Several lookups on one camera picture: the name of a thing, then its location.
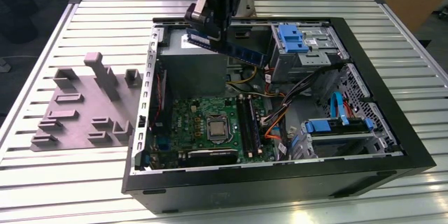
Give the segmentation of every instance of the aluminum slotted table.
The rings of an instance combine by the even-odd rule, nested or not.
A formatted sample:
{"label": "aluminum slotted table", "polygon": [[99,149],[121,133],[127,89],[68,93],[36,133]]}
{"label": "aluminum slotted table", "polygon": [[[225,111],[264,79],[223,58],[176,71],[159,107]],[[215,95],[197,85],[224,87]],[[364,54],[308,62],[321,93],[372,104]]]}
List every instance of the aluminum slotted table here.
{"label": "aluminum slotted table", "polygon": [[155,216],[123,195],[127,147],[32,152],[57,67],[92,74],[100,51],[113,73],[144,71],[153,17],[183,17],[192,0],[73,0],[0,129],[0,222],[127,220],[191,223],[447,222],[448,78],[387,4],[373,0],[255,0],[257,16],[344,17],[437,166],[356,198]]}

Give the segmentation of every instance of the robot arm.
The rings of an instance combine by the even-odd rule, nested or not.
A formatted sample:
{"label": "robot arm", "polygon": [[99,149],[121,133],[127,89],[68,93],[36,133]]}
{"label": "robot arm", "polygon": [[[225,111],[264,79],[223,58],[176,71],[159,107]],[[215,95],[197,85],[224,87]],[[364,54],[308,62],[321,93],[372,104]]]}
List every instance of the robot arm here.
{"label": "robot arm", "polygon": [[227,41],[227,28],[235,16],[240,0],[197,0],[185,13],[185,21],[211,40],[213,48]]}

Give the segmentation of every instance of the motherboard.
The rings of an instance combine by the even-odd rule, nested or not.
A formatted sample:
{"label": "motherboard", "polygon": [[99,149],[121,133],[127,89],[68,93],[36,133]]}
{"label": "motherboard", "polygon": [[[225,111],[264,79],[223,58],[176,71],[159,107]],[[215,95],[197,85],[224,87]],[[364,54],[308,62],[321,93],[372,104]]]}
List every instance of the motherboard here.
{"label": "motherboard", "polygon": [[175,100],[171,133],[156,136],[161,168],[189,166],[183,161],[195,157],[205,165],[221,165],[233,158],[241,164],[273,161],[272,141],[260,139],[263,116],[261,97]]}

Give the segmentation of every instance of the ram slot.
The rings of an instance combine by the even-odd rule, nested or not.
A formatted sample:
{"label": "ram slot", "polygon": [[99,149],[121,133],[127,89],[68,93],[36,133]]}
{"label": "ram slot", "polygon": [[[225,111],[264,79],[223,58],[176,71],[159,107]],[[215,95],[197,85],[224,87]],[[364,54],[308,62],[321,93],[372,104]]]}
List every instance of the ram slot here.
{"label": "ram slot", "polygon": [[253,155],[261,154],[261,140],[260,140],[260,132],[259,132],[259,124],[257,118],[255,114],[253,104],[252,104],[252,97],[248,96],[245,99],[245,107],[247,107],[247,116],[248,116],[248,125],[251,131],[251,141],[253,145]]}
{"label": "ram slot", "polygon": [[245,109],[245,98],[243,96],[236,97],[236,112],[239,114],[237,122],[240,123],[244,156],[252,157],[255,148],[251,140],[249,121]]}

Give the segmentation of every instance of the cpu socket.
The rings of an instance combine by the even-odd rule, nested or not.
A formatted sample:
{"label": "cpu socket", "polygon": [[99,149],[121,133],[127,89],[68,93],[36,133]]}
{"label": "cpu socket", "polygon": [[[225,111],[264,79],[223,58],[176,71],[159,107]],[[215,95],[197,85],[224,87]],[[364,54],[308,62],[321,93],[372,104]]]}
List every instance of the cpu socket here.
{"label": "cpu socket", "polygon": [[207,117],[207,139],[221,144],[229,139],[227,115],[209,115]]}

